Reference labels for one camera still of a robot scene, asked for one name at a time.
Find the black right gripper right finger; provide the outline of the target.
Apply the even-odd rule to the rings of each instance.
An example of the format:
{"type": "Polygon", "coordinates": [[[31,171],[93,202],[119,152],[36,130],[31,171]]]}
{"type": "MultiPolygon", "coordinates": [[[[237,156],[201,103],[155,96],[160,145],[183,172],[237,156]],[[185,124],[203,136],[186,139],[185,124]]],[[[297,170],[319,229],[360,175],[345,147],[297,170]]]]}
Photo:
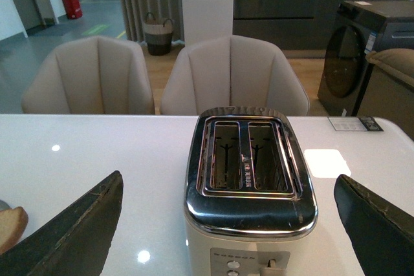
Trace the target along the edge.
{"type": "Polygon", "coordinates": [[[334,199],[365,275],[413,275],[413,216],[347,175],[334,199]]]}

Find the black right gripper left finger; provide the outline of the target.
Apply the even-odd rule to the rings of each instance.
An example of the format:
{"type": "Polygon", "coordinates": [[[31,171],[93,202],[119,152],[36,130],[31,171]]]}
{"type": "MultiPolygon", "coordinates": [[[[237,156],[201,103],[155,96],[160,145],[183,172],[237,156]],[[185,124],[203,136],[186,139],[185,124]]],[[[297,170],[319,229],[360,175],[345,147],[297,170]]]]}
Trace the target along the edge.
{"type": "Polygon", "coordinates": [[[100,275],[122,209],[114,171],[29,237],[1,255],[2,275],[100,275]]]}

